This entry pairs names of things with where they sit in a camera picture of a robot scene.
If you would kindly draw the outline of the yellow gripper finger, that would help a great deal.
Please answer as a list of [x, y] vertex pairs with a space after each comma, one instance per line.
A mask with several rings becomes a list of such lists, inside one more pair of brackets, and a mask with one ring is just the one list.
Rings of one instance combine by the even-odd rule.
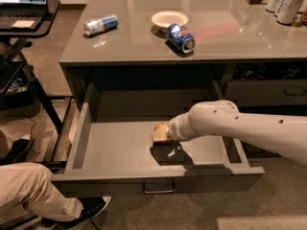
[[152, 133], [152, 140], [154, 143], [169, 143], [172, 141], [169, 129], [168, 131], [157, 130]]

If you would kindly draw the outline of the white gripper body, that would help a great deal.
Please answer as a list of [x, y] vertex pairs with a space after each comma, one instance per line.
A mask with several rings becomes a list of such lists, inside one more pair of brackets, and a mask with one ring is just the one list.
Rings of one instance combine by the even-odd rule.
[[191, 128], [188, 113], [180, 114], [169, 122], [169, 134], [173, 140], [178, 142], [198, 137], [197, 132]]

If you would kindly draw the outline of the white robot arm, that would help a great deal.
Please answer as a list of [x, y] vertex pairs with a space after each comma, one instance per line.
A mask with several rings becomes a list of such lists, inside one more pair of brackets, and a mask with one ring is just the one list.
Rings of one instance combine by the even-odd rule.
[[152, 140], [183, 142], [208, 135], [235, 138], [307, 164], [306, 117], [241, 113], [235, 103], [227, 100], [196, 103], [167, 124], [156, 125]]

